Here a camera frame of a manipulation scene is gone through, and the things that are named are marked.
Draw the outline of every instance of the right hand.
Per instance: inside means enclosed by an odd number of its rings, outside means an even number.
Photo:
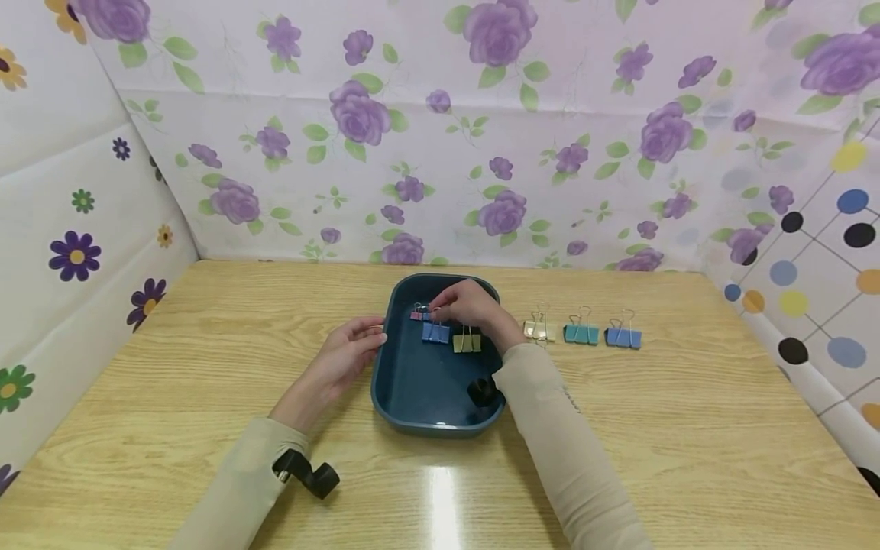
[[[478,327],[488,336],[502,356],[509,348],[525,342],[525,335],[509,313],[474,279],[465,279],[447,287],[428,305],[431,319],[445,322],[454,319],[466,326]]]

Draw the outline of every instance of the beige sleeve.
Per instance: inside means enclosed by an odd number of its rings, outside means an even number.
[[[272,465],[289,448],[309,458],[303,434],[268,418],[251,420],[169,550],[247,550],[284,490]]]
[[[572,548],[652,548],[611,460],[550,355],[533,343],[518,344],[504,354],[493,378]]]

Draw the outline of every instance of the binder clip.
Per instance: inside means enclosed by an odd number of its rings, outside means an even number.
[[[454,353],[480,353],[482,342],[480,334],[474,334],[469,326],[461,327],[461,334],[452,336],[452,351]]]
[[[415,303],[415,307],[409,313],[409,318],[413,321],[430,321],[431,314],[428,312],[428,306]]]
[[[546,348],[549,341],[556,341],[557,326],[547,321],[547,303],[539,302],[538,310],[532,312],[532,320],[523,323],[523,334],[533,338],[535,343]]]
[[[449,343],[449,327],[441,325],[440,321],[427,320],[422,324],[422,341],[432,341],[435,344]]]
[[[611,326],[605,330],[605,345],[614,346],[616,348],[642,348],[642,331],[633,330],[633,318],[635,312],[633,310],[623,310],[621,317],[626,317],[626,312],[630,312],[627,328],[623,327],[623,321],[620,319],[609,319]]]
[[[587,309],[586,324],[583,323],[583,314],[581,313],[581,310],[584,308]],[[590,344],[591,346],[599,344],[599,327],[590,324],[591,313],[593,313],[593,310],[589,306],[582,305],[577,308],[577,315],[568,317],[571,320],[571,324],[566,325],[562,329],[562,337],[566,342],[569,344]]]

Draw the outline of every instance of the black clamp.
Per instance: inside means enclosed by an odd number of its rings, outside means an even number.
[[[327,462],[318,466],[318,469],[313,472],[309,459],[304,457],[303,453],[293,449],[286,450],[275,461],[272,465],[272,471],[282,483],[287,483],[287,479],[293,475],[303,484],[303,487],[321,500],[324,500],[339,485],[339,474]]]

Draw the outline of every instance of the dark blue plastic tray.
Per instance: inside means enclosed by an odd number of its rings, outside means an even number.
[[[449,344],[422,341],[422,323],[409,318],[416,303],[427,305],[443,289],[474,279],[496,300],[491,284],[475,277],[420,273],[394,287],[385,332],[388,341],[373,366],[373,406],[397,430],[428,437],[474,437],[486,430],[504,409],[504,397],[489,407],[477,407],[467,386],[477,378],[489,378],[501,368],[495,345],[482,337],[480,353],[453,353]],[[461,325],[450,323],[452,334]]]

